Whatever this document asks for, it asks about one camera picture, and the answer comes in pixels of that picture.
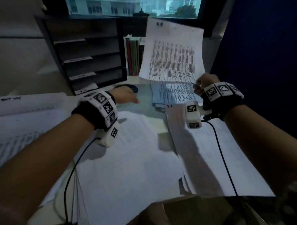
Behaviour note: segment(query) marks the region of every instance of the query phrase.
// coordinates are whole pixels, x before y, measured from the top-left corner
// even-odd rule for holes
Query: building
[[[140,11],[140,0],[66,0],[70,14],[133,16]]]
[[[196,9],[196,15],[199,13],[201,0],[185,0],[184,5],[192,5]]]

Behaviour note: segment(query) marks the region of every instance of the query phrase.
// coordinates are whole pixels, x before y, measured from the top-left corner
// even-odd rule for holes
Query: window frame
[[[204,37],[211,37],[212,30],[216,25],[223,7],[227,0],[201,0],[199,13],[196,19],[193,18],[160,18],[178,24],[187,26],[199,27],[204,29]],[[66,1],[63,0],[43,0],[47,10],[43,10],[46,15],[51,16],[62,16],[70,19],[96,19],[110,16],[99,16],[99,15],[69,15]],[[146,33],[146,17],[135,17],[135,16],[117,16],[122,18],[124,35],[132,34],[133,36],[145,36]]]

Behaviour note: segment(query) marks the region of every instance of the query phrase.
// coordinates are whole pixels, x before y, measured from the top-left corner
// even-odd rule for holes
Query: forearm
[[[25,147],[0,168],[0,204],[29,219],[93,130],[74,114]]]
[[[236,142],[276,195],[297,180],[297,140],[246,105],[224,117]]]

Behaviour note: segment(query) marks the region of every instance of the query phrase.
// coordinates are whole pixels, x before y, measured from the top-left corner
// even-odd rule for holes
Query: desk surface
[[[140,100],[139,104],[120,104],[117,105],[119,111],[130,111],[138,114],[144,114],[148,117],[150,124],[153,129],[158,133],[159,138],[161,138],[164,142],[168,143],[172,150],[174,149],[174,144],[171,138],[170,133],[168,132],[166,125],[166,116],[164,113],[156,110],[152,104],[152,91],[151,87],[148,84],[140,84],[141,80],[139,77],[128,77],[128,80],[125,82],[121,82],[119,84],[136,84],[138,87],[138,98]],[[103,88],[103,90],[107,91],[112,89],[114,86],[108,86]],[[67,102],[67,110],[71,112],[77,105],[77,102],[81,96],[68,96]],[[65,213],[64,213],[64,189],[67,182],[67,178],[71,169],[73,168],[73,163],[69,165],[69,167],[63,173],[63,182],[62,185],[55,197],[55,199],[49,203],[47,203],[42,208],[38,209],[35,214],[30,218],[28,224],[30,225],[54,225],[61,224],[64,222]],[[71,182],[67,189],[67,205],[71,206],[73,201],[73,189],[74,189],[74,177],[72,177]],[[171,200],[176,198],[185,197],[185,190],[182,185],[177,181],[176,185],[174,185],[168,192],[164,195],[163,200]],[[71,208],[68,207],[68,214],[71,215]]]

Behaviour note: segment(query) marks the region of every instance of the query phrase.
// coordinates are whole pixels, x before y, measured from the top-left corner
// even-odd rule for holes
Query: white wall
[[[3,38],[42,37],[33,15],[43,15],[38,0],[1,1],[0,96],[11,92],[71,94],[44,39]]]

